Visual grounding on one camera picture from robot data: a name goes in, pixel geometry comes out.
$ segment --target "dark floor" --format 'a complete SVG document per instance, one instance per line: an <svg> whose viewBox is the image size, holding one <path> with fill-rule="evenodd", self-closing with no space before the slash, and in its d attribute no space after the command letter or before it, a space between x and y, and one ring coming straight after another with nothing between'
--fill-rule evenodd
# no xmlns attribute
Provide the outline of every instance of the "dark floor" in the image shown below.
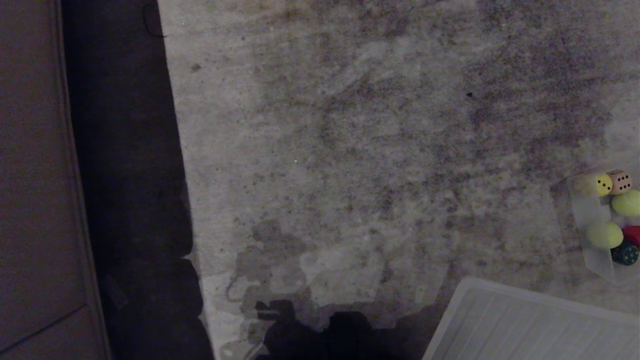
<svg viewBox="0 0 640 360"><path fill-rule="evenodd" d="M62 1L77 153L116 359L212 359L155 3Z"/></svg>

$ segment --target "cabinet door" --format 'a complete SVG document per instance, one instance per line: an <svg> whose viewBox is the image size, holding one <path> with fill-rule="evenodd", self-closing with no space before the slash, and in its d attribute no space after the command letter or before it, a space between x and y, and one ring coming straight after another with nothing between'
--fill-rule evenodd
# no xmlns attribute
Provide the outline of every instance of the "cabinet door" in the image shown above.
<svg viewBox="0 0 640 360"><path fill-rule="evenodd" d="M0 350L86 302L55 5L0 2Z"/></svg>
<svg viewBox="0 0 640 360"><path fill-rule="evenodd" d="M82 307L42 332L0 353L0 360L102 359L91 321L89 310Z"/></svg>

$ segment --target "dark green die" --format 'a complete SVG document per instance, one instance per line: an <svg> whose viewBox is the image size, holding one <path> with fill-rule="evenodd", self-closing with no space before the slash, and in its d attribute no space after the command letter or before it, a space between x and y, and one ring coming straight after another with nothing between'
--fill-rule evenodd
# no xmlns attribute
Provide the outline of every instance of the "dark green die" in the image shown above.
<svg viewBox="0 0 640 360"><path fill-rule="evenodd" d="M635 264L639 255L640 250L628 241L623 241L620 246L611 249L611 258L620 265Z"/></svg>

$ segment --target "plastic bin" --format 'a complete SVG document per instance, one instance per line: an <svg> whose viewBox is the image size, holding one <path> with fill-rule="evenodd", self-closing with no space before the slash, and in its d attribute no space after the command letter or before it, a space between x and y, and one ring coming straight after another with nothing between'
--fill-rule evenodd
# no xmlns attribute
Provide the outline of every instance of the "plastic bin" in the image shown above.
<svg viewBox="0 0 640 360"><path fill-rule="evenodd" d="M637 316L466 278L422 360L636 360Z"/></svg>
<svg viewBox="0 0 640 360"><path fill-rule="evenodd" d="M598 196L594 177L616 169L624 170L632 178L633 188L638 189L640 166L637 160L611 163L571 176L567 179L567 187L586 267L611 282L621 284L638 278L640 264L624 266L614 263L610 250L592 246L586 237L586 227L595 222L610 220L620 227L640 225L640 218L623 217L611 208L612 195Z"/></svg>

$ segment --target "tennis ball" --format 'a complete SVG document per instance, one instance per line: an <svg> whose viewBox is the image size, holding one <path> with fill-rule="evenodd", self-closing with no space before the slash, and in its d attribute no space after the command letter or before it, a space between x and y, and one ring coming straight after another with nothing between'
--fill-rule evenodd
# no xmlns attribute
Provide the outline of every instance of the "tennis ball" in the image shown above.
<svg viewBox="0 0 640 360"><path fill-rule="evenodd" d="M597 222L587 226L587 239L595 247L613 249L622 243L622 229L614 222Z"/></svg>
<svg viewBox="0 0 640 360"><path fill-rule="evenodd" d="M611 206L625 217L640 217L640 192L631 190L613 197Z"/></svg>
<svg viewBox="0 0 640 360"><path fill-rule="evenodd" d="M599 196L608 195L613 187L613 181L607 174L600 174L595 178L596 189Z"/></svg>

